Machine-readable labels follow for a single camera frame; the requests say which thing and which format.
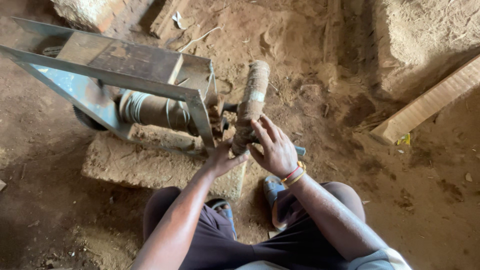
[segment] blue sandal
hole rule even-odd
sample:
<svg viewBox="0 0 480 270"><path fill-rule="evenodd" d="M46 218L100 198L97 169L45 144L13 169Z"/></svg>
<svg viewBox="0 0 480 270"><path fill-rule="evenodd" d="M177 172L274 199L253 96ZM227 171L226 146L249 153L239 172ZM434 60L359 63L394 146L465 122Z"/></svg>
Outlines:
<svg viewBox="0 0 480 270"><path fill-rule="evenodd" d="M235 235L235 241L236 241L237 240L237 232L235 231L235 226L233 225L233 212L232 212L232 207L230 206L230 204L224 199L213 199L213 200L208 201L206 203L206 205L213 210L215 210L215 208L217 208L217 207L222 208L221 211L228 218L228 221L230 222L230 224L232 224L232 230L233 230L233 234ZM228 209L223 209L224 205L228 205Z"/></svg>
<svg viewBox="0 0 480 270"><path fill-rule="evenodd" d="M273 208L273 203L276 201L278 192L285 190L285 187L282 184L280 178L270 175L264 180L264 193L267 198L268 204L270 205L270 210ZM279 229L275 227L277 231L282 232L286 229Z"/></svg>

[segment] metal frame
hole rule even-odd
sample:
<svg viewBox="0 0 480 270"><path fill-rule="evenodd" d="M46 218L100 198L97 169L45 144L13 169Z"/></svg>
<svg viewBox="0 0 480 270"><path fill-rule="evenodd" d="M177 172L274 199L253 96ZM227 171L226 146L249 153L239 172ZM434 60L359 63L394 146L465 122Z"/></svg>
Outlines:
<svg viewBox="0 0 480 270"><path fill-rule="evenodd" d="M131 74L100 69L34 53L32 52L32 48L49 39L56 39L57 43L62 43L64 40L64 45L74 32L81 32L87 35L96 34L20 18L13 18L13 20L23 29L18 29L22 31L19 36L22 40L11 47L0 45L0 52L8 55L16 64L119 137L139 143L139 141L133 139L130 134L132 125L123 123L120 120L115 103L108 98L102 99L102 89L99 88L90 77L101 79L106 85L185 101L191 112L191 117L198 128L206 151L210 154L215 149L215 142L207 112L207 106L210 105L209 102L211 102L212 97L215 96L214 91L216 91L215 76L210 59L182 54L185 60L178 72L177 79L182 81L189 78L190 80L183 84L183 86L177 86L166 82L148 80ZM108 38L112 41L118 40L103 36L99 37ZM171 53L169 50L154 48ZM180 141L186 141L185 147L153 146L183 154L200 155L198 151L192 151L192 138L176 133L170 134L179 138Z"/></svg>

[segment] sleeve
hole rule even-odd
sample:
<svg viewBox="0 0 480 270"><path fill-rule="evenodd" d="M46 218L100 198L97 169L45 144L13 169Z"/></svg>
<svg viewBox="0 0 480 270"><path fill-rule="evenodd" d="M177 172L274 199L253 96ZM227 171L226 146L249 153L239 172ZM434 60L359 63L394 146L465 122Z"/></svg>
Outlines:
<svg viewBox="0 0 480 270"><path fill-rule="evenodd" d="M348 270L411 270L402 256L391 248L353 260Z"/></svg>

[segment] sandy ground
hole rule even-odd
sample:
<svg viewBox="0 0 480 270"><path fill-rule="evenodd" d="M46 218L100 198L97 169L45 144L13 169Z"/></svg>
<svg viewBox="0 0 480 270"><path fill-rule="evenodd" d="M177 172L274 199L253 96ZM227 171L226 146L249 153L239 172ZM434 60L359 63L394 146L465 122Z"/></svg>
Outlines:
<svg viewBox="0 0 480 270"><path fill-rule="evenodd" d="M199 26L180 38L158 40L140 25L127 39L177 49L225 23L187 50L213 59L230 102L241 98L249 61L267 61L278 91L269 87L264 112L307 148L302 159L313 178L351 185L366 202L367 223L413 268L477 269L479 89L415 129L411 146L379 145L363 126L405 104L372 97L372 67L363 61L371 47L365 5L344 5L341 80L329 86L324 6L235 1L223 11L223 1L199 0L184 15ZM0 12L62 24L47 0L1 0ZM0 66L0 179L8 184L0 193L0 269L126 269L141 247L142 211L152 191L82 177L95 133L75 120L67 101L10 60L0 59ZM267 175L248 161L233 205L240 242L258 243L273 229L261 189Z"/></svg>

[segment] person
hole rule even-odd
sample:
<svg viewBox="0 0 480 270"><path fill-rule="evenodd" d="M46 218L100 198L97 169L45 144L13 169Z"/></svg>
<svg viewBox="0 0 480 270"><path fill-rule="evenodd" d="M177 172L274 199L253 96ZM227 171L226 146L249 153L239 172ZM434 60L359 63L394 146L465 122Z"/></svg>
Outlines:
<svg viewBox="0 0 480 270"><path fill-rule="evenodd" d="M252 120L252 128L264 152L248 147L274 175L265 180L264 191L273 225L281 232L259 244L239 243L229 204L223 200L212 202L213 208L204 204L214 179L248 159L247 155L230 159L232 140L227 140L183 190L166 187L149 200L145 243L132 270L410 269L365 223L362 202L351 187L312 179L306 167L299 166L289 138L268 117ZM288 189L280 178L287 178Z"/></svg>

